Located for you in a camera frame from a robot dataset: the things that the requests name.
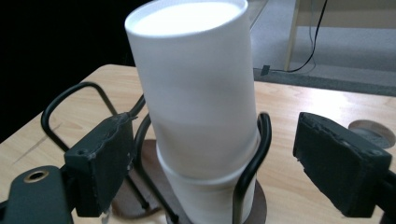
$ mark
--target wooden table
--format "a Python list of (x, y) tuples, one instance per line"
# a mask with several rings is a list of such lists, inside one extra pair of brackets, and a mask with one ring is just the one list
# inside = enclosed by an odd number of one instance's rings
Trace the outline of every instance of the wooden table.
[[(119, 65), (98, 68), (84, 80), (99, 84), (118, 112), (132, 108), (142, 90), (136, 69)], [(342, 91), (327, 91), (271, 83), (255, 83), (257, 113), (269, 113), (273, 139), (258, 180), (267, 200), (266, 223), (379, 223), (382, 211), (372, 218), (346, 218), (332, 205), (292, 156), (297, 118), (300, 112), (315, 113), (347, 127), (356, 119), (370, 119), (396, 131), (396, 98)], [(141, 113), (146, 115), (145, 108)], [(82, 89), (67, 98), (50, 117), (50, 126), (73, 146), (111, 114), (93, 88)], [(144, 117), (134, 121), (134, 131)], [(0, 201), (8, 197), (12, 180), (42, 165), (64, 165), (63, 152), (44, 134), (41, 114), (0, 145)], [(148, 130), (147, 138), (155, 138)], [(396, 147), (387, 149), (396, 155)], [(390, 168), (396, 171), (394, 162)], [(101, 223), (100, 218), (81, 218), (73, 212), (75, 223)], [(134, 221), (110, 218), (109, 223), (166, 223), (163, 212)]]

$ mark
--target stacked cup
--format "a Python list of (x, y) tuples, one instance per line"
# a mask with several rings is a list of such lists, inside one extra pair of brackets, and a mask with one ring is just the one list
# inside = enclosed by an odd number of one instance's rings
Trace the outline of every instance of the stacked cup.
[(260, 141), (247, 9), (246, 0), (161, 0), (125, 21), (160, 164), (193, 223), (231, 223), (233, 188)]

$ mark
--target brown round base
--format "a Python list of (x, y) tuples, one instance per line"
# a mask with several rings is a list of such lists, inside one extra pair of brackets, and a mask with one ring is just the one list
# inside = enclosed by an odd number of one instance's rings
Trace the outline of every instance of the brown round base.
[[(154, 182), (158, 190), (161, 192), (165, 200), (169, 203), (170, 207), (179, 216), (180, 224), (191, 223), (187, 218), (184, 210), (182, 209), (177, 197), (175, 196), (172, 188), (163, 173), (163, 168), (158, 162), (156, 141), (145, 140), (142, 149), (142, 162), (143, 166)], [(129, 188), (126, 181), (122, 183), (122, 186), (117, 193), (116, 197), (112, 202), (112, 213), (113, 216), (121, 217), (124, 219), (137, 219), (141, 217), (147, 217), (160, 210), (158, 202), (155, 200), (153, 195), (149, 192), (142, 179), (138, 174), (131, 170), (129, 176), (132, 178), (136, 186), (139, 188), (143, 197), (148, 201), (149, 207), (147, 209), (142, 208), (141, 203), (134, 196), (133, 191)], [(265, 223), (267, 216), (267, 204), (265, 201), (265, 195), (262, 191), (260, 183), (256, 181), (256, 188), (254, 191), (253, 206), (250, 214), (245, 221), (246, 224)], [(168, 223), (172, 223), (169, 216), (166, 216)]]

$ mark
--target white cylinder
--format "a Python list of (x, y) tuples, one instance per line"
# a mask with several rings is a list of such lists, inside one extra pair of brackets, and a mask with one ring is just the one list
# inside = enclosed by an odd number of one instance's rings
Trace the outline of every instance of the white cylinder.
[(125, 30), (162, 166), (196, 181), (239, 174), (260, 138), (248, 2), (153, 1), (127, 17)]

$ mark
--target dark background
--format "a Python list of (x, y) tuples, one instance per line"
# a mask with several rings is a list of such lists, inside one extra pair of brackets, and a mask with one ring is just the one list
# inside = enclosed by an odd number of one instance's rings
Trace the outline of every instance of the dark background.
[(123, 24), (129, 13), (147, 2), (3, 2), (0, 142), (98, 67), (134, 65)]

